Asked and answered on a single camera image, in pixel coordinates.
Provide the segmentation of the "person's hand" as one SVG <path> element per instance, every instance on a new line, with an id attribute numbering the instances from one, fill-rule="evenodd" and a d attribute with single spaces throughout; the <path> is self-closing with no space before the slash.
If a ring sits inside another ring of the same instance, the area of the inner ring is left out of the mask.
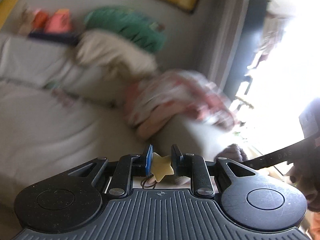
<path id="1" fill-rule="evenodd" d="M 293 163 L 286 176 L 306 198 L 308 210 L 319 213 L 319 168 L 301 160 Z"/>

